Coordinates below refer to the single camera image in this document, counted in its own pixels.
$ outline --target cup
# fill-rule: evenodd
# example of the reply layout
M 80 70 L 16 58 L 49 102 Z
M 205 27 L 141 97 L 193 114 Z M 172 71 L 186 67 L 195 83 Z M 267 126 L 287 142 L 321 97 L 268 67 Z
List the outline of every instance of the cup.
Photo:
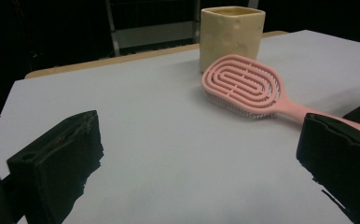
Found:
M 228 54 L 256 59 L 265 12 L 250 7 L 210 7 L 201 10 L 200 67 Z

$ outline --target hairbrush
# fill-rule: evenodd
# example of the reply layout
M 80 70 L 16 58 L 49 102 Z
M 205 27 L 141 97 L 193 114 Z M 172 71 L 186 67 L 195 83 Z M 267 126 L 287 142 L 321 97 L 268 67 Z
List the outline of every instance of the hairbrush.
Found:
M 360 131 L 359 123 L 293 102 L 275 70 L 239 55 L 230 54 L 212 63 L 203 73 L 201 84 L 216 101 L 251 118 L 281 113 L 302 124 L 306 114 L 313 113 L 340 120 Z

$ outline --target ceramic cup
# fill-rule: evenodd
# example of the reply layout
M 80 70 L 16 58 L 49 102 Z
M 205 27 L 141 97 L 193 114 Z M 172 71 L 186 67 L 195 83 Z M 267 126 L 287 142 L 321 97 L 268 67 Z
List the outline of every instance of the ceramic cup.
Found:
M 255 60 L 264 28 L 265 12 L 250 7 L 210 7 L 201 10 L 200 67 L 239 54 Z

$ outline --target wooden table edge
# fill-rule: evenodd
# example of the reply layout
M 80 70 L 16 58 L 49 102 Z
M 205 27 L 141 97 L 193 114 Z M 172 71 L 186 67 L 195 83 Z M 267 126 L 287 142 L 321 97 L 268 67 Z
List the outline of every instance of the wooden table edge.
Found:
M 272 31 L 272 32 L 264 33 L 262 35 L 262 37 L 265 38 L 265 37 L 269 37 L 269 36 L 284 35 L 284 34 L 287 34 L 287 32 Z M 86 63 L 75 63 L 75 64 L 70 64 L 70 65 L 65 65 L 65 66 L 41 69 L 41 70 L 36 70 L 36 71 L 33 71 L 33 72 L 27 74 L 25 76 L 25 78 L 43 77 L 43 76 L 55 75 L 55 74 L 59 74 L 59 73 L 71 72 L 71 71 L 76 71 L 76 70 L 81 70 L 81 69 L 86 69 L 86 68 L 104 66 L 104 65 L 114 64 L 114 63 L 125 63 L 125 62 L 129 62 L 129 61 L 157 57 L 157 56 L 161 56 L 161 55 L 172 54 L 172 53 L 182 52 L 182 51 L 186 51 L 186 50 L 198 49 L 199 46 L 200 46 L 199 44 L 185 45 L 185 46 L 170 48 L 170 49 L 153 50 L 153 51 L 142 52 L 142 53 L 137 53 L 137 54 L 130 54 L 130 55 L 125 55 L 125 56 L 120 56 L 120 57 L 102 59 L 102 60 L 98 60 L 98 61 L 92 61 L 92 62 L 86 62 Z

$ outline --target white table surface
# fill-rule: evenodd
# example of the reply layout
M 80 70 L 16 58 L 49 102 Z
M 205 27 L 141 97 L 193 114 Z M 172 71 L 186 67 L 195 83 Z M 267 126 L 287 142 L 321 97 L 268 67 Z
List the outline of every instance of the white table surface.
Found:
M 64 223 L 351 223 L 296 159 L 301 125 L 212 104 L 198 59 L 190 50 L 15 82 L 0 176 L 41 134 L 95 109 L 102 167 Z M 264 38 L 257 60 L 298 103 L 338 116 L 360 105 L 360 43 L 302 31 Z

